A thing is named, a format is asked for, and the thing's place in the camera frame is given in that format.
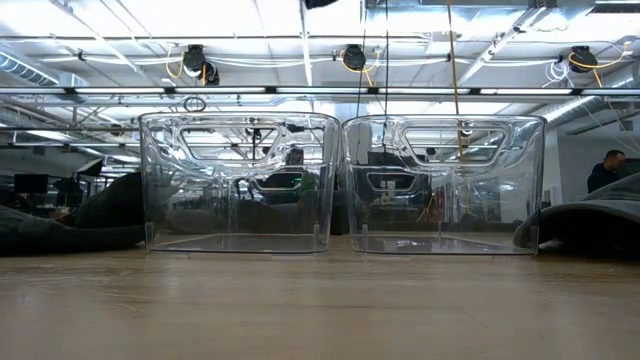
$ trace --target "man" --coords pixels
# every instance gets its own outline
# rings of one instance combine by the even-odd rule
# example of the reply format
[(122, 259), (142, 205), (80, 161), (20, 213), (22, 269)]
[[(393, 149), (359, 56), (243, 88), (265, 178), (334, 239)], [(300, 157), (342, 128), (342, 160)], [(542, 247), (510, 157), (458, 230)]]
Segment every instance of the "man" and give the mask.
[(605, 187), (611, 183), (620, 180), (618, 169), (625, 162), (626, 158), (620, 150), (610, 150), (604, 158), (604, 161), (593, 167), (591, 175), (587, 180), (587, 188), (589, 194)]

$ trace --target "dark shirt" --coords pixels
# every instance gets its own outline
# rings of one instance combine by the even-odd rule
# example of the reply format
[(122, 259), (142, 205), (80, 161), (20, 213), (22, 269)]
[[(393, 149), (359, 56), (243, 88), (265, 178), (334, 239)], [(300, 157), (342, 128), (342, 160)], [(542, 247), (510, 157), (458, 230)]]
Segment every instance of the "dark shirt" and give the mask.
[(620, 175), (617, 172), (605, 169), (604, 165), (600, 163), (593, 167), (587, 180), (589, 194), (618, 180), (620, 180)]

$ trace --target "table surface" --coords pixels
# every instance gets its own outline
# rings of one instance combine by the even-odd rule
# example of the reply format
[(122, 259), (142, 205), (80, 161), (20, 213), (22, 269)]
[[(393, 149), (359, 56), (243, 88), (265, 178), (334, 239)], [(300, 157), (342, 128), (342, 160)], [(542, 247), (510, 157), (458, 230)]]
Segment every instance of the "table surface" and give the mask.
[(637, 359), (640, 267), (529, 256), (0, 258), (0, 359)]

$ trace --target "transparent container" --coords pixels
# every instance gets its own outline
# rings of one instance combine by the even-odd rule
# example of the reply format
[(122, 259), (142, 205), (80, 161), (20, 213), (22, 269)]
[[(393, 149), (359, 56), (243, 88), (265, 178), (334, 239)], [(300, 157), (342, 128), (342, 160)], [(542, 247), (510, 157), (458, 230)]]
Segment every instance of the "transparent container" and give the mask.
[(336, 119), (158, 113), (141, 116), (140, 127), (149, 249), (327, 249)]
[[(531, 254), (545, 120), (530, 116), (368, 116), (343, 124), (355, 251)], [(513, 234), (533, 217), (531, 243)]]

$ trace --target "wooden table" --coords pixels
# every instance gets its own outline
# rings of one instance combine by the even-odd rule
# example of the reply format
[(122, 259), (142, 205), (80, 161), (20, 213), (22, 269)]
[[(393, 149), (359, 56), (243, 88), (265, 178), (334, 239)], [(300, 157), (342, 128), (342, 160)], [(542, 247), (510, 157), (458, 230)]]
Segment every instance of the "wooden table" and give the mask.
[(576, 259), (0, 258), (0, 359), (638, 359), (640, 267)]

